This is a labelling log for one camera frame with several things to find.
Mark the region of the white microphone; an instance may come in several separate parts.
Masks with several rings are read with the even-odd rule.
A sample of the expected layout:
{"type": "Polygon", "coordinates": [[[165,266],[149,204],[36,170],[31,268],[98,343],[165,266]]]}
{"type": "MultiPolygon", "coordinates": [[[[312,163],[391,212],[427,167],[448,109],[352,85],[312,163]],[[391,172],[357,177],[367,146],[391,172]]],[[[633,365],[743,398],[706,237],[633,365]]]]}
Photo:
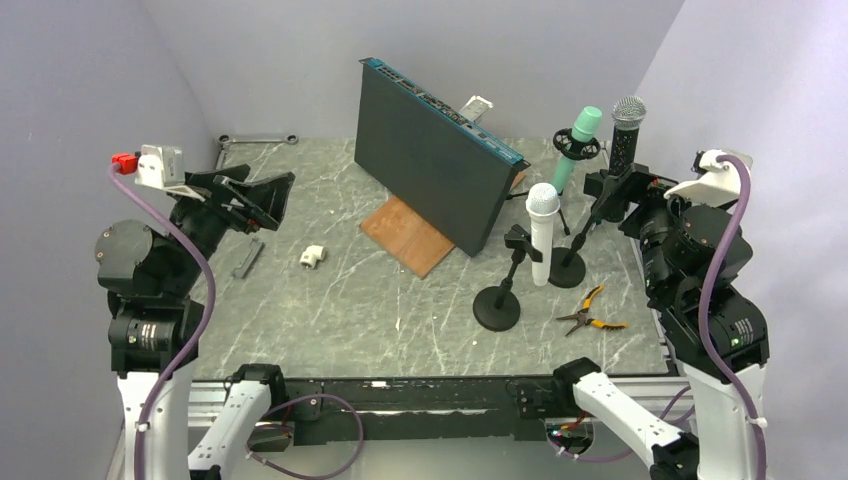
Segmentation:
{"type": "Polygon", "coordinates": [[[536,183],[525,200],[525,209],[531,221],[531,244],[541,253],[540,260],[532,261],[532,278],[537,287],[549,281],[552,261],[554,223],[560,212],[561,202],[554,185],[536,183]]]}

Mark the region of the black sparkly microphone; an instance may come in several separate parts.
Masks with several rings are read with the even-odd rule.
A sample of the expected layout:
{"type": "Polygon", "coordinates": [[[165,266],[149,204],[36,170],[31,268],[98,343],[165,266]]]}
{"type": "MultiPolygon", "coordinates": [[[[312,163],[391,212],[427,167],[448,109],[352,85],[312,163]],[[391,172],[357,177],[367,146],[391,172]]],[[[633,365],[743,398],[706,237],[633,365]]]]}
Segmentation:
{"type": "Polygon", "coordinates": [[[625,96],[613,106],[613,136],[609,150],[610,175],[622,175],[634,162],[639,128],[646,113],[644,101],[636,95],[625,96]]]}

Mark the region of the black round-base mic stand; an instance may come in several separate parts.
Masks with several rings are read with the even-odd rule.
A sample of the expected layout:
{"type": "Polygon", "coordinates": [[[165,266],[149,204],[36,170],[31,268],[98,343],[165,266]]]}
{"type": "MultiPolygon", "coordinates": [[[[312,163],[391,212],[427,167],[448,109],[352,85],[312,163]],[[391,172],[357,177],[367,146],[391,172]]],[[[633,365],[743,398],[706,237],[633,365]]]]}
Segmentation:
{"type": "Polygon", "coordinates": [[[507,275],[499,285],[480,290],[472,305],[478,324],[492,332],[505,332],[518,323],[521,306],[512,292],[514,276],[527,257],[532,261],[543,259],[542,253],[532,246],[531,233],[519,224],[514,224],[504,235],[504,245],[512,251],[511,266],[507,275]]]}

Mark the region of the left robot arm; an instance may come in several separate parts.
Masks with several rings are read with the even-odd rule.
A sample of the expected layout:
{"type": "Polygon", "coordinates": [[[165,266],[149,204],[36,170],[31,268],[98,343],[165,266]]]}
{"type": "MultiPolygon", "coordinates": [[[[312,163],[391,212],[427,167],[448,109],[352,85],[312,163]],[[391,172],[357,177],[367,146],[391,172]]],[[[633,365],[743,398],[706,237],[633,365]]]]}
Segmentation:
{"type": "Polygon", "coordinates": [[[120,221],[96,242],[128,479],[229,479],[260,418],[286,409],[280,367],[242,365],[229,377],[211,426],[197,445],[188,443],[199,341],[217,295],[210,258],[228,231],[277,230],[296,180],[291,172],[257,181],[249,175],[244,164],[189,173],[185,185],[196,197],[175,195],[168,214],[143,203],[152,225],[120,221]]]}

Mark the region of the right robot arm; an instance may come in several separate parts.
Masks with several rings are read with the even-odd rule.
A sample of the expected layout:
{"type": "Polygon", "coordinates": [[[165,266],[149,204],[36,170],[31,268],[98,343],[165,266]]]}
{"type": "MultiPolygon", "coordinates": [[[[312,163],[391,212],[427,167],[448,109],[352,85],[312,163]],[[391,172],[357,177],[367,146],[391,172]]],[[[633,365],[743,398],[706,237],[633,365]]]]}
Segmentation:
{"type": "Polygon", "coordinates": [[[685,432],[662,420],[584,357],[554,371],[551,413],[599,420],[654,479],[768,475],[761,411],[768,325],[733,284],[753,255],[740,226],[751,187],[749,167],[726,153],[685,182],[639,164],[585,180],[593,215],[630,208],[620,230],[639,243],[648,305],[686,376],[698,429],[685,432]]]}

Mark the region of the white pvc elbow fitting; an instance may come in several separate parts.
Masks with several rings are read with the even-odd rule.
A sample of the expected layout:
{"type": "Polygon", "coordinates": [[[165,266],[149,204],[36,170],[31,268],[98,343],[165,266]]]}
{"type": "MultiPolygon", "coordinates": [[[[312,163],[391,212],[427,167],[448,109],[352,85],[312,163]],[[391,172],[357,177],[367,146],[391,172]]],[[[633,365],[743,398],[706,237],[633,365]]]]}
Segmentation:
{"type": "Polygon", "coordinates": [[[306,269],[315,269],[326,258],[327,250],[321,245],[310,245],[301,254],[299,264],[306,269]]]}

